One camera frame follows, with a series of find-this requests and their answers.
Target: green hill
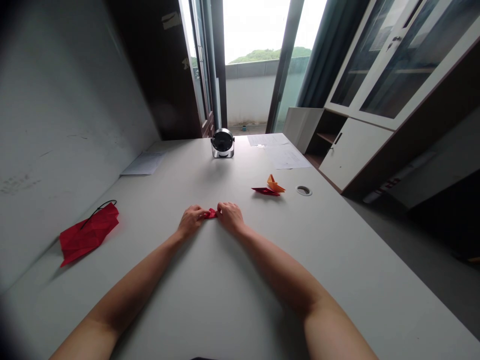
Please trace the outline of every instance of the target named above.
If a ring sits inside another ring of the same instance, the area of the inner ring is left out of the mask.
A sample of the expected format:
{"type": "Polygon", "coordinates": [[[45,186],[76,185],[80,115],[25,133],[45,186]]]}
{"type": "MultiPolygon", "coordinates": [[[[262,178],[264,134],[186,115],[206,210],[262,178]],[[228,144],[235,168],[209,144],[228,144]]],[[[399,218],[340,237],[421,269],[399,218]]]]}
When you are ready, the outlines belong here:
{"type": "MultiPolygon", "coordinates": [[[[292,58],[298,58],[303,56],[309,56],[312,53],[312,50],[307,49],[306,47],[296,46],[293,48],[292,58]]],[[[239,63],[250,63],[254,61],[262,60],[274,60],[280,58],[280,49],[272,50],[253,50],[251,53],[240,56],[233,61],[230,61],[229,64],[239,64],[239,63]]]]}

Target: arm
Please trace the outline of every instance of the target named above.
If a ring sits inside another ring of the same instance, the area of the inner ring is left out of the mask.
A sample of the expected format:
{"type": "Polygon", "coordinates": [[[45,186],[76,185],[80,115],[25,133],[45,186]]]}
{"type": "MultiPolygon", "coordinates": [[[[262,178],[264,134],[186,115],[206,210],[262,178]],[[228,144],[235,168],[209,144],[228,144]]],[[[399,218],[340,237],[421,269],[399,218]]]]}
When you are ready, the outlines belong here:
{"type": "Polygon", "coordinates": [[[190,206],[178,230],[102,297],[50,360],[110,358],[120,335],[147,302],[172,257],[197,232],[207,213],[198,205],[190,206]]]}
{"type": "Polygon", "coordinates": [[[312,359],[377,359],[328,291],[293,257],[245,225],[236,204],[218,203],[217,216],[243,245],[278,297],[303,320],[312,359]]]}

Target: black cord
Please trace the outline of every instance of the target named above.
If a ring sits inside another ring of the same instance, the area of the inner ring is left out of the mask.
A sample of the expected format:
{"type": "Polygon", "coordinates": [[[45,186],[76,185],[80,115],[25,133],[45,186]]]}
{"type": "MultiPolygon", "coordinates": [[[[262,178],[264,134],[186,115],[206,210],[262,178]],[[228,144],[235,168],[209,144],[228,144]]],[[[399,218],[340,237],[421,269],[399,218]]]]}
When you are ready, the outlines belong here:
{"type": "Polygon", "coordinates": [[[83,225],[81,226],[80,230],[82,230],[84,228],[84,226],[89,222],[89,220],[92,218],[93,215],[95,215],[97,213],[98,210],[102,210],[103,209],[103,206],[105,204],[108,204],[108,203],[113,203],[113,205],[117,205],[117,200],[108,200],[106,202],[104,202],[102,205],[100,205],[99,207],[96,208],[96,210],[93,212],[92,215],[90,215],[90,217],[83,223],[83,225]]]}

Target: hand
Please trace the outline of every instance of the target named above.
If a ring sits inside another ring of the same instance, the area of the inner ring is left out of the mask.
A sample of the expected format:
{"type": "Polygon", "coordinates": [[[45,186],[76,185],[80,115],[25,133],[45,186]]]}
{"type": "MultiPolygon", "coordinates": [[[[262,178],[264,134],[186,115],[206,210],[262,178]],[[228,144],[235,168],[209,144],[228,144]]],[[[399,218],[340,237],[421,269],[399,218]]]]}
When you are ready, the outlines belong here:
{"type": "Polygon", "coordinates": [[[236,236],[247,227],[237,204],[232,202],[219,202],[217,210],[216,216],[218,220],[231,234],[236,236]]]}
{"type": "Polygon", "coordinates": [[[200,229],[200,226],[205,220],[205,215],[209,213],[210,211],[201,208],[199,205],[190,206],[181,217],[177,233],[179,233],[183,239],[187,240],[200,229]]]}

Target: balcony wall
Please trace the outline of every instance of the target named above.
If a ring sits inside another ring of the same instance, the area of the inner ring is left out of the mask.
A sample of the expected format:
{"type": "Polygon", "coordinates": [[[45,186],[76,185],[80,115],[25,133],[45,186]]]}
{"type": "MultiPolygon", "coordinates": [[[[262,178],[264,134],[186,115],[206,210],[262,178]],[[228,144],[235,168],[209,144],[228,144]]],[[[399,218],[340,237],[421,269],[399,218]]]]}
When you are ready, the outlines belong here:
{"type": "MultiPolygon", "coordinates": [[[[288,69],[283,98],[300,92],[309,56],[294,57],[288,69]]],[[[225,66],[228,127],[267,123],[279,60],[229,64],[225,66]]]]}

